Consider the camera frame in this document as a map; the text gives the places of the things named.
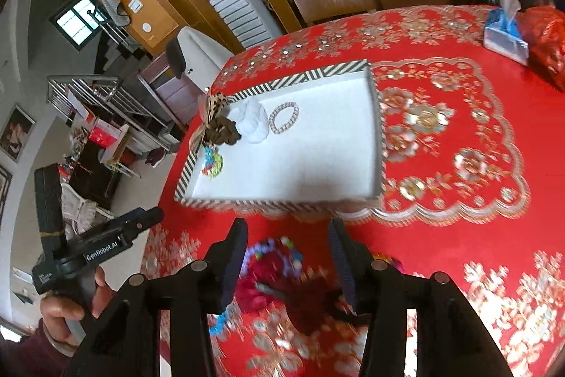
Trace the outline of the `left hand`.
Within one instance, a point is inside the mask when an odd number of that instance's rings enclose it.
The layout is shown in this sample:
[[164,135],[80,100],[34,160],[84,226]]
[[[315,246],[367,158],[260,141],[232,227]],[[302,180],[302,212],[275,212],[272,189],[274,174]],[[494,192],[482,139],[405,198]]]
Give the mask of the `left hand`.
[[[95,281],[96,292],[90,311],[94,318],[98,318],[109,301],[113,299],[115,291],[107,284],[105,271],[101,267],[96,270]],[[79,322],[84,316],[82,307],[63,296],[50,295],[41,300],[40,313],[45,331],[55,342],[71,347],[78,346],[76,337],[70,331],[67,322],[69,320]]]

